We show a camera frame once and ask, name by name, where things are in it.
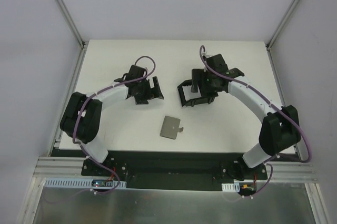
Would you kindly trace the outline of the black plastic card box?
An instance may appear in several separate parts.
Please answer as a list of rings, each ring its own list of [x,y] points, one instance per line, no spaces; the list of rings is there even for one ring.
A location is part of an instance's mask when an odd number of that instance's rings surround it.
[[[215,98],[218,97],[218,93],[215,91],[205,93],[200,91],[197,85],[197,92],[192,92],[192,80],[188,79],[178,85],[177,90],[182,107],[194,107],[201,104],[211,104]]]

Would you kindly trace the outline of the grey leather card holder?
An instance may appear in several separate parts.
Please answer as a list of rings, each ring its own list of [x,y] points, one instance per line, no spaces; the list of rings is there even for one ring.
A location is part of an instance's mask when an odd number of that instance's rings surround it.
[[[165,116],[160,131],[160,136],[168,139],[176,139],[178,133],[182,133],[184,127],[180,126],[179,118]]]

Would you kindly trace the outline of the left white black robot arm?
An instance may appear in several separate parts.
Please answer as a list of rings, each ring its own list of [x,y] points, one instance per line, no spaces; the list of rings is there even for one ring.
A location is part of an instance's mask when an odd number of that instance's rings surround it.
[[[72,138],[86,157],[94,161],[93,170],[99,176],[106,176],[111,171],[111,163],[106,160],[108,150],[98,136],[102,112],[119,101],[133,97],[137,105],[147,105],[154,98],[163,99],[158,78],[124,81],[118,79],[90,95],[72,93],[63,113],[60,129]]]

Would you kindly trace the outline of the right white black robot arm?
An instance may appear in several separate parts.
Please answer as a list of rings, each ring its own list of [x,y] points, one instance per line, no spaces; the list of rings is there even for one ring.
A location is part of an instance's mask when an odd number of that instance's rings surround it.
[[[226,92],[241,101],[261,122],[258,143],[237,160],[237,174],[249,179],[256,167],[301,139],[298,111],[292,105],[275,105],[253,87],[237,68],[214,74],[205,69],[193,69],[191,92],[201,96],[190,106],[212,103],[219,92]]]

